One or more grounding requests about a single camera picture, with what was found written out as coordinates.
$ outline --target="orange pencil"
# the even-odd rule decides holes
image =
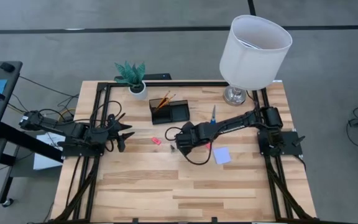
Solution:
[[[158,111],[160,108],[162,108],[163,106],[167,105],[167,104],[171,101],[171,99],[172,99],[174,96],[176,96],[176,94],[174,94],[173,96],[171,96],[169,99],[165,100],[165,102],[164,102],[162,105],[160,105],[159,107],[157,107],[157,108],[155,109],[154,113],[157,112],[157,111]]]
[[[167,92],[167,94],[165,94],[165,96],[161,99],[160,103],[158,104],[157,108],[161,106],[161,104],[165,101],[166,97],[168,96],[168,94],[171,92],[171,90],[169,90]]]

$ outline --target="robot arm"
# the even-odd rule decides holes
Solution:
[[[110,114],[106,126],[92,128],[86,123],[59,122],[42,116],[39,111],[29,111],[24,114],[19,125],[24,130],[45,130],[65,136],[64,142],[57,143],[63,147],[63,156],[101,156],[104,153],[106,141],[116,140],[119,151],[123,152],[124,141],[134,134],[118,134],[119,131],[132,127],[119,122],[124,115],[125,113],[116,119],[113,114]]]
[[[265,129],[268,132],[268,141],[272,147],[280,147],[283,144],[281,128],[283,126],[277,108],[261,108],[260,114],[256,111],[248,111],[216,124],[208,122],[197,124],[187,122],[181,132],[175,136],[177,148],[187,156],[194,147],[205,145],[215,140],[219,135],[236,131],[242,128]]]

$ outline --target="black desk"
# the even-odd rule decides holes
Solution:
[[[1,122],[9,99],[11,98],[11,95],[13,93],[13,89],[17,83],[17,80],[19,79],[20,70],[23,65],[22,62],[7,63],[10,63],[11,65],[15,66],[16,69],[13,72],[6,72],[0,68],[0,79],[7,80],[4,91],[2,93],[5,96],[5,100],[0,101],[0,163],[10,166],[7,178],[0,194],[0,203],[4,203],[6,201],[6,196],[13,179],[13,177],[11,177],[11,169],[15,164],[16,160],[20,159],[19,156],[16,158],[17,150],[13,156],[3,153],[7,141],[12,142],[18,146],[22,146],[32,152],[41,154],[55,161],[63,162],[62,152],[58,149],[55,149],[54,147],[49,146],[48,144],[45,144],[37,140],[36,138],[29,136],[26,133],[23,133],[22,131],[19,131],[16,128],[13,128]]]

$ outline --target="black tray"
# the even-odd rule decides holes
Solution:
[[[153,124],[165,124],[190,120],[189,105],[187,100],[171,101],[155,112],[160,99],[149,100],[150,112]]]

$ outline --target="chrome lamp base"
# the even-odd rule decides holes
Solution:
[[[240,106],[246,101],[247,93],[245,90],[234,88],[231,86],[226,87],[223,93],[223,99],[231,106]]]

